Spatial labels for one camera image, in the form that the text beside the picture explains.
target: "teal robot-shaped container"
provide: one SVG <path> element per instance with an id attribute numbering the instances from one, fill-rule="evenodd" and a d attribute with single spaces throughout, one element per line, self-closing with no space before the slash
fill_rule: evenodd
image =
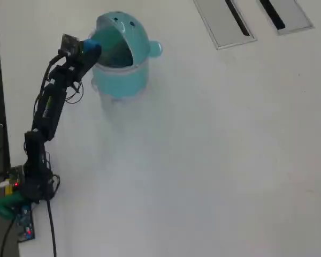
<path id="1" fill-rule="evenodd" d="M 125 99 L 145 89 L 148 59 L 160 56 L 163 49 L 159 42 L 149 41 L 138 20 L 123 12 L 106 13 L 97 18 L 90 38 L 102 47 L 92 80 L 100 93 Z"/>

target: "circuit board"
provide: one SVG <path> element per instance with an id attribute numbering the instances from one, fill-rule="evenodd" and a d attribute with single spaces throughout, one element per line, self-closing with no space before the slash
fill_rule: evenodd
<path id="1" fill-rule="evenodd" d="M 31 205 L 24 205 L 16 218 L 18 242 L 35 239 Z"/>

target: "container lid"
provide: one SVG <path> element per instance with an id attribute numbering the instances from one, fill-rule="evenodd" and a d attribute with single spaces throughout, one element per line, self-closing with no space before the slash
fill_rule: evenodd
<path id="1" fill-rule="evenodd" d="M 131 15 L 124 12 L 109 12 L 101 15 L 96 21 L 96 32 L 114 27 L 126 41 L 133 57 L 133 66 L 143 63 L 150 55 L 150 42 L 144 27 Z"/>

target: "white tabletop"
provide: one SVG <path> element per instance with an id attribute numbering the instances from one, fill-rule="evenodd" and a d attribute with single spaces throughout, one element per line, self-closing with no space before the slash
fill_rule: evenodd
<path id="1" fill-rule="evenodd" d="M 64 107 L 47 144 L 62 179 L 52 200 L 58 256 L 321 256 L 321 0 L 315 29 L 277 36 L 238 1 L 257 41 L 217 51 L 192 0 L 0 0 L 11 164 L 63 33 L 126 11 L 159 40 L 147 90 Z M 52 256 L 45 203 L 22 257 Z"/>

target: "robotic arm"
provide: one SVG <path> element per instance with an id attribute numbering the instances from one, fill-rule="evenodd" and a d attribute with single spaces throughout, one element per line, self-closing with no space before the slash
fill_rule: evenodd
<path id="1" fill-rule="evenodd" d="M 47 165 L 44 144 L 55 136 L 68 87 L 72 87 L 78 93 L 79 87 L 76 88 L 74 83 L 81 82 L 82 77 L 95 65 L 100 55 L 101 46 L 97 42 L 91 39 L 79 41 L 75 37 L 63 35 L 61 48 L 49 63 L 35 101 L 32 129 L 25 133 L 27 161 L 24 165 L 10 169 L 7 174 L 13 178 L 10 180 L 10 192 L 7 194 L 6 190 L 5 197 L 0 198 L 0 216 L 11 220 L 20 215 L 23 206 L 32 202 L 40 203 L 42 200 L 47 202 L 54 256 L 56 244 L 50 200 L 54 197 L 60 180 Z M 66 62 L 51 70 L 62 58 L 65 58 Z M 55 190 L 54 177 L 58 179 Z"/>

